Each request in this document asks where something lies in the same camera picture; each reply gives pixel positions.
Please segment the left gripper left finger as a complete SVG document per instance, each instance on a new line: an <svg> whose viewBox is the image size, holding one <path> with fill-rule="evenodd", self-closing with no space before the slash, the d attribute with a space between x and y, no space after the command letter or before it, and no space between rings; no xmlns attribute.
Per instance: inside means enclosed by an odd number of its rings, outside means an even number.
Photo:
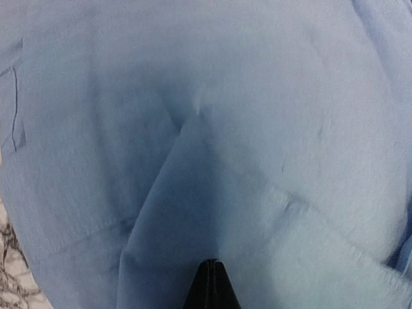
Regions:
<svg viewBox="0 0 412 309"><path fill-rule="evenodd" d="M210 305L209 286L210 261L203 261L195 274L191 287L188 291L183 309L207 309Z"/></svg>

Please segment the light blue long sleeve shirt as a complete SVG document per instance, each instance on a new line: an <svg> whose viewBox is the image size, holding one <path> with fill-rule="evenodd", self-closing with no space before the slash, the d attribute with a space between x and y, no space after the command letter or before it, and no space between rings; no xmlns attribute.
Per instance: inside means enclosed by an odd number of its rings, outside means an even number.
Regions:
<svg viewBox="0 0 412 309"><path fill-rule="evenodd" d="M1 158L54 308L410 308L411 2L2 1Z"/></svg>

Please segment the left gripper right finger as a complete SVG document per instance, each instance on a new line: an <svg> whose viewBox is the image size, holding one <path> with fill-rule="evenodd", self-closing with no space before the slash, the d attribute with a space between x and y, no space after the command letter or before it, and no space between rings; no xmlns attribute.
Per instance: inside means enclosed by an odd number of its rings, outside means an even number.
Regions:
<svg viewBox="0 0 412 309"><path fill-rule="evenodd" d="M226 268L216 259L209 266L209 308L240 309Z"/></svg>

